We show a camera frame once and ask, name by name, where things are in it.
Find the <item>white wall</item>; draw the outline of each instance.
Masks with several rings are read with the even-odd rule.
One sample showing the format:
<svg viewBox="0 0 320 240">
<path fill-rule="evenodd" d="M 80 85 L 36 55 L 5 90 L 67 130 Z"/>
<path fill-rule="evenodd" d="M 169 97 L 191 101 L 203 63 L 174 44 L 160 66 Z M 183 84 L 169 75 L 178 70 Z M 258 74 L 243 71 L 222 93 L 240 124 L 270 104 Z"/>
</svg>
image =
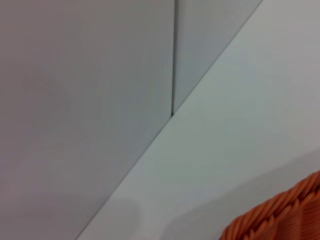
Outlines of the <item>white wall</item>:
<svg viewBox="0 0 320 240">
<path fill-rule="evenodd" d="M 218 240 L 319 170 L 319 9 L 264 0 L 79 240 Z"/>
<path fill-rule="evenodd" d="M 0 2 L 0 239 L 74 240 L 169 120 L 172 0 Z"/>
<path fill-rule="evenodd" d="M 177 0 L 174 112 L 261 0 Z"/>
</svg>

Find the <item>white cabinet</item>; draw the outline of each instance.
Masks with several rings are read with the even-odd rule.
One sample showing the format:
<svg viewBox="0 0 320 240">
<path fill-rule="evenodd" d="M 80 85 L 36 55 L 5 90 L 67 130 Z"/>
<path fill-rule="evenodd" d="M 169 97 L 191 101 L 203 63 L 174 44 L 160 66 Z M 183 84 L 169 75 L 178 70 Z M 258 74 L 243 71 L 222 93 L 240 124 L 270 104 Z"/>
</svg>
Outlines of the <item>white cabinet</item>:
<svg viewBox="0 0 320 240">
<path fill-rule="evenodd" d="M 319 170 L 319 9 L 264 0 L 79 240 L 218 240 Z"/>
<path fill-rule="evenodd" d="M 172 0 L 2 0 L 0 239 L 74 240 L 169 120 Z"/>
</svg>

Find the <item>gap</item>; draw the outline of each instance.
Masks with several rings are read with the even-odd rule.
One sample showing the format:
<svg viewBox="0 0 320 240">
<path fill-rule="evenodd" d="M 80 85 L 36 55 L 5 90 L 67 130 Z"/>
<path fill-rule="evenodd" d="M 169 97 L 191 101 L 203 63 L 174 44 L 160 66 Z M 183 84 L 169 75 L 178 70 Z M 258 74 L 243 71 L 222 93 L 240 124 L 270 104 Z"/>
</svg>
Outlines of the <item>gap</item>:
<svg viewBox="0 0 320 240">
<path fill-rule="evenodd" d="M 174 0 L 171 117 L 175 114 L 179 0 Z"/>
</svg>

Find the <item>orange wicker basket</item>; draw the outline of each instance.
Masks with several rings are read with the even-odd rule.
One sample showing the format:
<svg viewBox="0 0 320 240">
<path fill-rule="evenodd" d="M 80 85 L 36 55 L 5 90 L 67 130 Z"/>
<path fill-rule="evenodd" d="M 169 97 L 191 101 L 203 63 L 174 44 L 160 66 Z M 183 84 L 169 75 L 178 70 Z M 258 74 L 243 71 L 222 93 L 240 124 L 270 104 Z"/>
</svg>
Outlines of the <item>orange wicker basket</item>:
<svg viewBox="0 0 320 240">
<path fill-rule="evenodd" d="M 237 217 L 220 240 L 320 240 L 320 171 Z"/>
</svg>

